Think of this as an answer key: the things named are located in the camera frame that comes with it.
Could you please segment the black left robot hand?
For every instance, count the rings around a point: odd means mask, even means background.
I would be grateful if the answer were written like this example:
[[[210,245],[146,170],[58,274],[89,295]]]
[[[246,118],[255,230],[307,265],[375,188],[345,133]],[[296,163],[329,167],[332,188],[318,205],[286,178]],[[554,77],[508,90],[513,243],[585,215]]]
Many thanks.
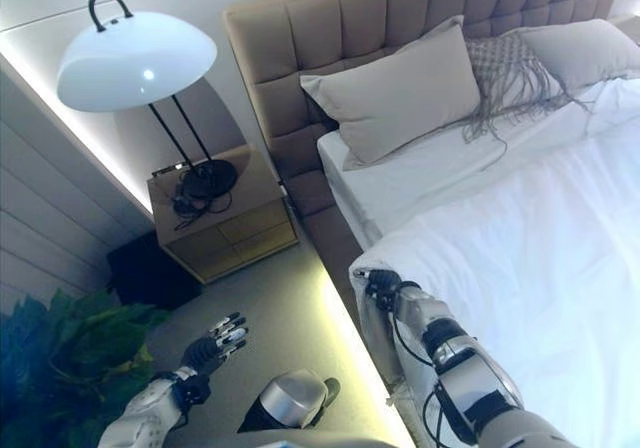
[[[241,313],[227,314],[185,349],[180,364],[197,374],[211,375],[246,345],[248,332]]]

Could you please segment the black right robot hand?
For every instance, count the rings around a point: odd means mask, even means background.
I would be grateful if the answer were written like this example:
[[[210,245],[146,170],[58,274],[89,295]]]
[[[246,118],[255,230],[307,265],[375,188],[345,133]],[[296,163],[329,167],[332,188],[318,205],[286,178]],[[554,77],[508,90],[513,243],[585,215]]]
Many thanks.
[[[364,282],[365,296],[373,300],[379,310],[387,313],[391,313],[394,310],[395,292],[401,283],[401,278],[395,271],[357,269],[354,275],[358,281]]]

